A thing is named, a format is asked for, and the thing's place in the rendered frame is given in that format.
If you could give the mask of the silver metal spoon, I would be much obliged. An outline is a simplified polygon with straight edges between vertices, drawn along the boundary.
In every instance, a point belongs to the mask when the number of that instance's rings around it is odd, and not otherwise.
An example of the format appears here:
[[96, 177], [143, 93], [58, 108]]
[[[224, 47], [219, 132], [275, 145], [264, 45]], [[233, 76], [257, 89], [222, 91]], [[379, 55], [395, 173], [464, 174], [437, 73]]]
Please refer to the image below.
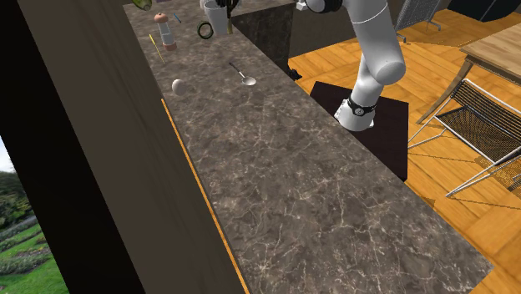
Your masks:
[[237, 71], [237, 73], [241, 76], [241, 82], [244, 85], [252, 86], [256, 84], [256, 79], [251, 76], [244, 75], [232, 62], [229, 62], [229, 65]]

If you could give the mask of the dark robot stand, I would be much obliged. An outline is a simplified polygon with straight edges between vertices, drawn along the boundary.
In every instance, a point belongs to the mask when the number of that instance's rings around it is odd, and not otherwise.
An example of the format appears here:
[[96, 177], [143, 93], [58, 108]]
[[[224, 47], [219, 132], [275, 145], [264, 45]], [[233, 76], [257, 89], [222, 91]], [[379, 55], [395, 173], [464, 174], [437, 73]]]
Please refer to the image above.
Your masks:
[[[331, 116], [351, 89], [316, 81], [310, 96]], [[408, 103], [387, 97], [377, 101], [375, 126], [351, 134], [400, 180], [407, 180]]]

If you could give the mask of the white utensil holder cup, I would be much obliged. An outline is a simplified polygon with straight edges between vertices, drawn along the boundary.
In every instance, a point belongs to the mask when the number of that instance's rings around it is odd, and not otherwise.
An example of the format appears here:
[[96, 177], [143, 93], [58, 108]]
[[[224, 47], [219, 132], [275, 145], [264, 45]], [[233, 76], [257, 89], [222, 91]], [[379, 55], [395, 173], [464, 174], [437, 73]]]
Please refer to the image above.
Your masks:
[[205, 15], [208, 18], [215, 36], [232, 34], [231, 11], [236, 0], [206, 0], [203, 4]]

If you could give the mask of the thin yellow stick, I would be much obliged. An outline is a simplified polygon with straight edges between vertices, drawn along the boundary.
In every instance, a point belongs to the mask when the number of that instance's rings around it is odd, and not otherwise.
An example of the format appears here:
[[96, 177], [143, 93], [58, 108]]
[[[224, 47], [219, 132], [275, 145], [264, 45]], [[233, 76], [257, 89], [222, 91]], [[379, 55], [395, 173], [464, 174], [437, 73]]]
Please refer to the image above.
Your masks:
[[153, 38], [153, 36], [151, 34], [149, 34], [149, 39], [150, 39], [151, 43], [154, 45], [154, 48], [155, 48], [155, 50], [156, 50], [156, 52], [157, 52], [161, 62], [163, 63], [163, 65], [165, 65], [165, 61], [164, 61], [164, 59], [163, 59], [163, 57], [161, 55], [161, 52], [159, 51], [159, 48], [158, 48], [158, 46], [157, 46], [157, 44], [156, 44], [156, 42], [155, 42], [155, 40], [154, 40], [154, 38]]

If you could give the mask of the clear grinder with brown caps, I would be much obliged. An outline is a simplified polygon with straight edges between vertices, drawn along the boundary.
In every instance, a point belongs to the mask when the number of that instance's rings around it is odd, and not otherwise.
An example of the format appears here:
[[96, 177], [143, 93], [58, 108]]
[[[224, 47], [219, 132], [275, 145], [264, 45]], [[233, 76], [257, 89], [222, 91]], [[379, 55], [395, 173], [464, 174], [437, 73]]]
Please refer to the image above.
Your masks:
[[165, 13], [157, 13], [154, 16], [154, 21], [158, 25], [160, 37], [162, 40], [163, 47], [167, 51], [174, 51], [177, 49], [177, 44], [174, 39], [174, 35], [169, 29], [169, 18]]

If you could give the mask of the grey mesh chair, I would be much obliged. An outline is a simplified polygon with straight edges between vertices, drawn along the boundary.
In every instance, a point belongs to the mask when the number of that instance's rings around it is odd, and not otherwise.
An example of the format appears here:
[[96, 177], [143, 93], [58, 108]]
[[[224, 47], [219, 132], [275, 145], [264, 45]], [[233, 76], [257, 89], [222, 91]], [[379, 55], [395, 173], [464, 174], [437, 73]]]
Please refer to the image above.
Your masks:
[[406, 0], [398, 15], [395, 25], [396, 35], [402, 39], [403, 43], [407, 42], [407, 38], [399, 33], [399, 31], [409, 28], [414, 24], [426, 22], [432, 24], [441, 30], [441, 26], [432, 21], [435, 12], [438, 9], [441, 0]]

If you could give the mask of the wooden dining table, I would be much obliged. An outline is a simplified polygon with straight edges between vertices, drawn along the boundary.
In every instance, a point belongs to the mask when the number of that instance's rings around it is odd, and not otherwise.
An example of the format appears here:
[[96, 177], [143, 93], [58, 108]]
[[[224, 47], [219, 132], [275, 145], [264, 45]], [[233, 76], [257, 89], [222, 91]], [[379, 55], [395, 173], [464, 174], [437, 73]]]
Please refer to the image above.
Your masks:
[[463, 65], [443, 94], [417, 120], [417, 124], [448, 99], [474, 65], [521, 87], [521, 23], [466, 44], [460, 51], [466, 54]]

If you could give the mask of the window with garden view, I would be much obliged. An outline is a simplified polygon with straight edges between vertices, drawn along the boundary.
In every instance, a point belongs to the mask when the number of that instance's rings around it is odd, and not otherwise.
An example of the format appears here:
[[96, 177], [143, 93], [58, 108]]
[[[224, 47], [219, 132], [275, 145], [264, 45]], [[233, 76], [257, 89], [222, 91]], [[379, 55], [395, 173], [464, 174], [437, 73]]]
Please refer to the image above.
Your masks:
[[1, 138], [0, 294], [70, 294]]

